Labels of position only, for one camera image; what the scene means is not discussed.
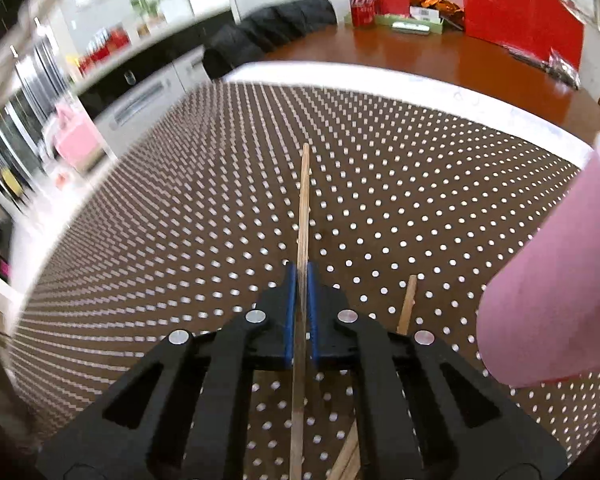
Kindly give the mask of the red felt bag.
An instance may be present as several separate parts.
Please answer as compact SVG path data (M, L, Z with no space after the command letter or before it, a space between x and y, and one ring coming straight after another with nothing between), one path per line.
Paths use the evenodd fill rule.
M465 32L547 62L554 53L580 67L584 25L560 0L463 0Z

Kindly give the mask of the red container on cabinet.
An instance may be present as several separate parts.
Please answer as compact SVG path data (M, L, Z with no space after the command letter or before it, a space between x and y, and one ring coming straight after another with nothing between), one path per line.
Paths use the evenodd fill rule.
M108 56L126 48L131 43L130 37L120 25L101 30L88 44L86 53L79 58L78 69L85 75L96 64L106 60Z

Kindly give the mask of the orange snack packet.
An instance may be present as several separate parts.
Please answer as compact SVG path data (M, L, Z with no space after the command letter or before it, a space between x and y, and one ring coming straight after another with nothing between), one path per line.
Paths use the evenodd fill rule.
M410 0L411 6L435 10L440 18L459 29L465 28L465 12L457 3L450 0Z

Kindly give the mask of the wooden chopstick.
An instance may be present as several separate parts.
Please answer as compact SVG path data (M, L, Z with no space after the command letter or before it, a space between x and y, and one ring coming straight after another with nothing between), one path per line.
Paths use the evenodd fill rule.
M304 393L306 392L306 321L308 320L308 263L310 221L310 147L302 148L297 250L298 304L294 314L294 362L291 385L289 478L302 478Z

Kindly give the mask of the small potted plant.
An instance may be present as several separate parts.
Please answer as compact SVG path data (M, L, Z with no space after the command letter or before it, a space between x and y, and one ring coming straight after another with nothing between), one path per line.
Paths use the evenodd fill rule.
M155 27L166 21L160 9L162 0L130 0L130 3L137 16L135 29L138 36L150 35Z

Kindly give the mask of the green flat box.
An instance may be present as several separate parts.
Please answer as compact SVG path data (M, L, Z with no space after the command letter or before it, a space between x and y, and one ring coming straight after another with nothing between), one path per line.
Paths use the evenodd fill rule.
M410 14L376 14L375 24L391 28L394 22L411 22L428 25L430 34L441 35L443 32L443 18L435 10L410 7Z

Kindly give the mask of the white small device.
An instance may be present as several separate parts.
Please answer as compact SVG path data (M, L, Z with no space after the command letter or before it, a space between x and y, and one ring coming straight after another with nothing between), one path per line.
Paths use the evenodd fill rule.
M401 34L412 34L428 36L431 29L428 25L411 23L411 22L394 22L391 25L391 29Z

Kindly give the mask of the pink cylindrical cup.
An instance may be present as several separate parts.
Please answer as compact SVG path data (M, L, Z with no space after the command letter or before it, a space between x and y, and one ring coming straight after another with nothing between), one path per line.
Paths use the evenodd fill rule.
M477 342L514 387L600 368L600 133L564 199L486 285Z

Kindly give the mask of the packaged snack bag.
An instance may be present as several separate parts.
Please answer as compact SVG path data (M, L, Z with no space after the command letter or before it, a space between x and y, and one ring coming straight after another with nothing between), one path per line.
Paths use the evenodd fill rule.
M533 50L532 47L513 42L504 42L503 47L516 60L537 68L569 88L574 90L581 88L579 67L562 56L556 49L550 48L547 54L543 54Z

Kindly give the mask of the wooden chopsticks pile on mat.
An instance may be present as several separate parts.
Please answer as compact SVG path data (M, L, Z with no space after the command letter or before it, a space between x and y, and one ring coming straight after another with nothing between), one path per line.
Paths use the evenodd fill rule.
M417 276L412 274L407 280L400 318L398 325L396 326L396 332L398 334L405 335L410 327L412 311L415 304L416 288ZM358 478L360 471L361 453L360 444L358 443L358 424L356 423L356 420L354 420L328 478L330 480L355 480Z

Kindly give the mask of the white sideboard cabinet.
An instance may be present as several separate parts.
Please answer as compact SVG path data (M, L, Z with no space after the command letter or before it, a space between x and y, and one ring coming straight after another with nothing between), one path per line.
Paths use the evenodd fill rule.
M187 92L209 80L202 65L204 44L233 22L230 10L195 20L132 50L76 87L110 153L122 156Z

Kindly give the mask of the black jacket on chair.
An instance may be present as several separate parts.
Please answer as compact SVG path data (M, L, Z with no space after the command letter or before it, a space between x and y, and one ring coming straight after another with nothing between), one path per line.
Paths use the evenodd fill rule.
M329 0L291 0L264 6L239 23L223 25L204 43L202 66L211 80L258 62L286 44L337 24Z

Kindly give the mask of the brown polka dot placemat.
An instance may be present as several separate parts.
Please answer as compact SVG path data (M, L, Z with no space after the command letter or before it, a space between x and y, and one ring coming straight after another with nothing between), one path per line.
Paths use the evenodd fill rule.
M325 86L218 82L189 93L120 159L61 237L12 343L44 444L174 330L220 330L297 267L310 147L309 266L349 306L410 327L483 376L490 279L567 195L586 145L521 110L446 112ZM290 479L292 355L253 375L244 473ZM600 456L600 368L506 396L574 466ZM328 479L355 419L352 375L319 370L306 321L301 479Z

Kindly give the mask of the red soda can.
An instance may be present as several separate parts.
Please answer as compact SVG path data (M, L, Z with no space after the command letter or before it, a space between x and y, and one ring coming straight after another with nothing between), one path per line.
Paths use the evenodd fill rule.
M353 27L375 25L377 0L349 0L351 24Z

